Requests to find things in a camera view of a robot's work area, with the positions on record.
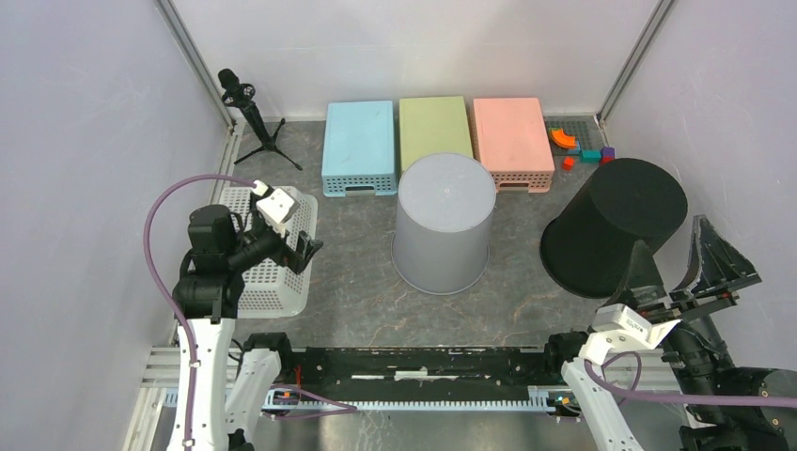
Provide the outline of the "large white perforated basket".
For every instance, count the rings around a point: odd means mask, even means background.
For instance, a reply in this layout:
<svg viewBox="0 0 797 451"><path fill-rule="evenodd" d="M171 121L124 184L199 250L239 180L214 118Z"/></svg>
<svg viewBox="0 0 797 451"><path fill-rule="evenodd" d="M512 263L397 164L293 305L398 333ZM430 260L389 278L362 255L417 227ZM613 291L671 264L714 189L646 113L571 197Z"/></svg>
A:
<svg viewBox="0 0 797 451"><path fill-rule="evenodd" d="M293 186L286 186L284 190L300 201L300 208L287 223L288 243L293 247L301 231L312 238L316 236L318 201ZM296 274L266 259L244 272L244 290L238 302L238 317L279 319L301 313L308 299L311 268L308 265L302 273Z"/></svg>

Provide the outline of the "blue plastic basket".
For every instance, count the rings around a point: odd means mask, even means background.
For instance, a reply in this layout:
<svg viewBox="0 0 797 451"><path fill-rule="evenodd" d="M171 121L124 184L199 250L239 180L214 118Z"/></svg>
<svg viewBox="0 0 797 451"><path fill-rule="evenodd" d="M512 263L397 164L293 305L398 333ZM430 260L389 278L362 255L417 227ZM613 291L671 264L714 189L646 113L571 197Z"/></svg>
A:
<svg viewBox="0 0 797 451"><path fill-rule="evenodd" d="M393 102L328 104L321 181L322 192L327 197L397 193L398 154Z"/></svg>

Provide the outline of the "grey bin with black liner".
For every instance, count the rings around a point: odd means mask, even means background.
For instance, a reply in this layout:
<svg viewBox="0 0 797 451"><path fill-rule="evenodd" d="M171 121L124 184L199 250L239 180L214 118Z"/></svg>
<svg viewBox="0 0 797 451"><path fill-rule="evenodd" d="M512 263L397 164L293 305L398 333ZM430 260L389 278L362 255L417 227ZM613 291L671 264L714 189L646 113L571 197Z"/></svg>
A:
<svg viewBox="0 0 797 451"><path fill-rule="evenodd" d="M432 295L473 286L489 264L495 202L490 172L471 157L436 153L413 163L398 187L391 244L397 273Z"/></svg>

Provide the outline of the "green plastic basket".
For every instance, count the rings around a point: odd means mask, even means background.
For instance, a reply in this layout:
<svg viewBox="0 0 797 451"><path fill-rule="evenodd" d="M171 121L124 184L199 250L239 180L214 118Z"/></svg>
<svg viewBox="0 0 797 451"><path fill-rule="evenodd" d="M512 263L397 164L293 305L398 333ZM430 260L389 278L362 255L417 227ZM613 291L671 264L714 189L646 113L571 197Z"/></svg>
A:
<svg viewBox="0 0 797 451"><path fill-rule="evenodd" d="M398 125L401 173L436 153L474 158L463 96L400 99Z"/></svg>

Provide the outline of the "pink plastic basket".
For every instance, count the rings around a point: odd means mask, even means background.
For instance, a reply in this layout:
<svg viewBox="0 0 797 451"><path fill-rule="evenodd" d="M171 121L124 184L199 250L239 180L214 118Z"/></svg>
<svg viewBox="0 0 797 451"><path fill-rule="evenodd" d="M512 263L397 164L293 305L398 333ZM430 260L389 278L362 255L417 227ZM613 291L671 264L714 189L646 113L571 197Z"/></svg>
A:
<svg viewBox="0 0 797 451"><path fill-rule="evenodd" d="M555 164L537 98L473 100L474 154L498 193L549 192Z"/></svg>

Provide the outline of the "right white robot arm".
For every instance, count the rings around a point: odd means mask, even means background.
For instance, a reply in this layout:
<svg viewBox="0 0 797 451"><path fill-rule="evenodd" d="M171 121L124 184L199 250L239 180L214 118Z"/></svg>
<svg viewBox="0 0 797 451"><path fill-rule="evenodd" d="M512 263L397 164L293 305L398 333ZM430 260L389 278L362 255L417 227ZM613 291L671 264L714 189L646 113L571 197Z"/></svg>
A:
<svg viewBox="0 0 797 451"><path fill-rule="evenodd" d="M680 428L685 450L792 450L795 372L735 365L711 320L759 282L754 265L697 215L682 281L665 291L649 247L636 242L617 290L589 330L549 338L543 372L568 385L601 450L640 446L619 407L623 400L681 405L695 420ZM675 394L622 388L602 373L615 360L657 349L678 383Z"/></svg>

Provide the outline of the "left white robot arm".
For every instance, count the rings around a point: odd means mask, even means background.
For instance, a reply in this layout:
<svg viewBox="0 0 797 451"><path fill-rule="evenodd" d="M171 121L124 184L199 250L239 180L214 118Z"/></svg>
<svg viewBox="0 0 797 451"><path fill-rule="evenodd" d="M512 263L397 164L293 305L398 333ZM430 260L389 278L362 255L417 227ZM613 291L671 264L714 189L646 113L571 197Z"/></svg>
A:
<svg viewBox="0 0 797 451"><path fill-rule="evenodd" d="M177 417L170 450L250 450L273 382L287 381L295 358L284 334L253 335L241 370L227 388L229 347L244 291L243 275L265 260L301 275L321 241L295 227L303 205L271 195L254 202L248 219L224 205L195 210L187 232L191 248L172 298L181 325Z"/></svg>

